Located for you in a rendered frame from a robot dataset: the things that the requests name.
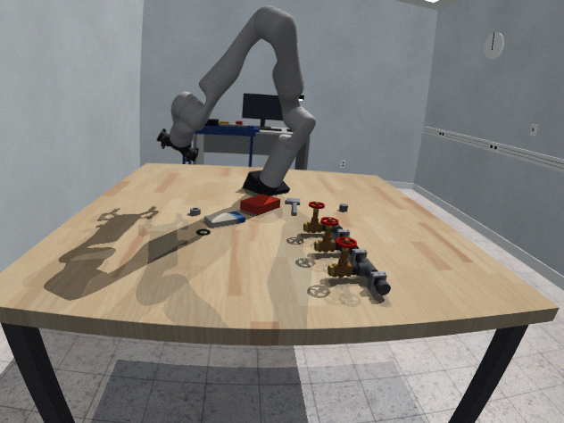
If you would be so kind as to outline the grey flat bar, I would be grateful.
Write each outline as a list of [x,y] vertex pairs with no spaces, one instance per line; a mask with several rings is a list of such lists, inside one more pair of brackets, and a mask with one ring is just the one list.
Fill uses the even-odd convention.
[[297,215],[297,205],[300,205],[300,199],[298,198],[286,198],[287,204],[293,205],[293,215]]

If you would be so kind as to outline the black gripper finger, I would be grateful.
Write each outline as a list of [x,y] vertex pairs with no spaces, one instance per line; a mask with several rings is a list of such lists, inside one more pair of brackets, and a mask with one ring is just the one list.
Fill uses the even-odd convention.
[[181,152],[183,156],[186,156],[185,162],[189,162],[189,159],[191,159],[194,162],[196,157],[198,156],[199,149],[198,148],[194,149],[189,146],[188,152],[184,152],[184,151],[179,151],[179,152]]
[[169,136],[169,134],[167,134],[166,129],[163,129],[162,132],[160,133],[160,135],[158,136],[158,138],[156,139],[157,141],[161,141],[161,147],[162,149],[164,149],[165,146],[170,146],[167,137]]

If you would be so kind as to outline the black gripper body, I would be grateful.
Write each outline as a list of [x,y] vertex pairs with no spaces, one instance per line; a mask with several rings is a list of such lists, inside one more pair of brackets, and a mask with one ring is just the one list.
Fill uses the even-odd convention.
[[189,151],[189,146],[191,147],[191,144],[188,145],[188,146],[186,146],[186,147],[177,147],[177,146],[175,146],[175,145],[172,144],[171,141],[170,141],[170,135],[167,137],[167,140],[169,140],[170,146],[171,146],[173,149],[177,150],[177,151],[188,152],[188,151]]

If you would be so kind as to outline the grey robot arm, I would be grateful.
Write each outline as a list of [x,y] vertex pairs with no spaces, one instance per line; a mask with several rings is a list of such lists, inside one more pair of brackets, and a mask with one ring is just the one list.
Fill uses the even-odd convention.
[[294,18],[276,7],[261,7],[245,24],[227,52],[200,80],[199,87],[206,95],[205,104],[189,92],[175,97],[171,105],[173,126],[170,141],[177,147],[192,143],[195,132],[203,129],[216,103],[240,75],[248,52],[260,39],[269,42],[275,51],[277,64],[272,78],[278,92],[283,121],[294,132],[292,136],[278,137],[261,171],[261,182],[276,188],[282,183],[316,124],[315,118],[299,101],[304,81]]

